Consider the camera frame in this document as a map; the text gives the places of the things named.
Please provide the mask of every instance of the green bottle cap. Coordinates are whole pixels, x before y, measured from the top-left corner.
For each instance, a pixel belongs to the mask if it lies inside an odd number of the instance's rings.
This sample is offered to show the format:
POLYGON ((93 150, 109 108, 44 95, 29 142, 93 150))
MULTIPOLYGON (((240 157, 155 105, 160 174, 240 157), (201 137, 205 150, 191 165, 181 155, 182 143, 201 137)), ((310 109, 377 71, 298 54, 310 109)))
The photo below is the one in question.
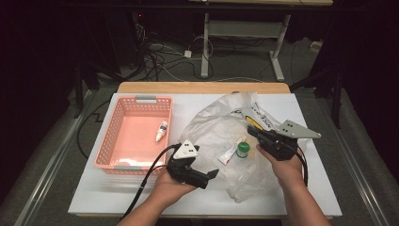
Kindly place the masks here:
POLYGON ((246 142, 241 142, 238 144, 238 150, 241 153, 247 153, 249 152, 249 149, 250 149, 249 144, 247 144, 246 142))

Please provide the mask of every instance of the plastic basket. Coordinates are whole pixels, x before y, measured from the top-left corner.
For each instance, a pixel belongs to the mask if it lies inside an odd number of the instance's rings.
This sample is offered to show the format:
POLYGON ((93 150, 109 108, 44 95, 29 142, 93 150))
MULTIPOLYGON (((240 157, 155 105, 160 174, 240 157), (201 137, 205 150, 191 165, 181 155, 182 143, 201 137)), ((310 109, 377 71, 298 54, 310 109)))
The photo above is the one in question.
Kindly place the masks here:
MULTIPOLYGON (((168 146, 169 127, 158 142, 155 137, 162 121, 170 125, 171 111, 171 97, 119 97, 94 165, 111 174, 147 173, 168 146)), ((165 155, 156 166, 164 164, 165 155)))

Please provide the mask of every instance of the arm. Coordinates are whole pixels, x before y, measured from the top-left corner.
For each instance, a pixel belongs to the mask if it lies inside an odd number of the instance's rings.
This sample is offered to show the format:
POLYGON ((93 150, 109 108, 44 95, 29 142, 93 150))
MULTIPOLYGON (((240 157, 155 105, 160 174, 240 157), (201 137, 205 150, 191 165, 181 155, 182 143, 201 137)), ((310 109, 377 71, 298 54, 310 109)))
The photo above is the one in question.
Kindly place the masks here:
POLYGON ((330 225, 302 177, 302 164, 297 157, 278 161, 259 145, 259 152, 272 164, 284 193, 288 218, 292 225, 330 225))
POLYGON ((194 189, 196 189, 194 186, 181 184, 173 180, 166 169, 161 169, 152 193, 147 200, 126 216, 118 226, 155 225, 157 219, 166 208, 194 189))

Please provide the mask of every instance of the plastic bag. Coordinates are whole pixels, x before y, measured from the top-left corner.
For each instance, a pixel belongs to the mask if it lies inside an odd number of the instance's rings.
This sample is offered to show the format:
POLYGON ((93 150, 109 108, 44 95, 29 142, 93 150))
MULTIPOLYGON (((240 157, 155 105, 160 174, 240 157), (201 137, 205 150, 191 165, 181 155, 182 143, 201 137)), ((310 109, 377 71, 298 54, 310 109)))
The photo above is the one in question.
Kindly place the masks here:
MULTIPOLYGON (((256 149, 256 138, 247 133, 247 121, 237 113, 257 105, 256 97, 254 92, 224 95, 199 112, 179 138, 180 142, 189 139, 200 146, 193 168, 200 171, 219 169, 218 176, 225 180, 226 191, 236 202, 265 194, 279 185, 270 162, 256 149), (223 165, 218 157, 242 136, 247 136, 250 146, 247 158, 234 155, 226 166, 223 165)), ((267 116, 272 123, 280 125, 267 116)))

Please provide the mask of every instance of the small bottle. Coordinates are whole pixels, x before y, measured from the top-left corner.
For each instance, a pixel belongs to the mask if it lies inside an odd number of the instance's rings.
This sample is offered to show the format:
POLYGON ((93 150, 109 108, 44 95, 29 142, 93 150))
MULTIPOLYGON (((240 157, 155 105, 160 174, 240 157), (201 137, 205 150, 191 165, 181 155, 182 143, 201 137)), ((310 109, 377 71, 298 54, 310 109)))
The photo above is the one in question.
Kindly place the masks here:
POLYGON ((158 131, 156 132, 155 141, 158 142, 167 132, 168 123, 166 121, 162 121, 161 125, 159 126, 158 131))
POLYGON ((238 149, 236 153, 240 158, 246 158, 248 156, 249 149, 249 144, 247 144, 246 142, 241 142, 238 144, 238 149))

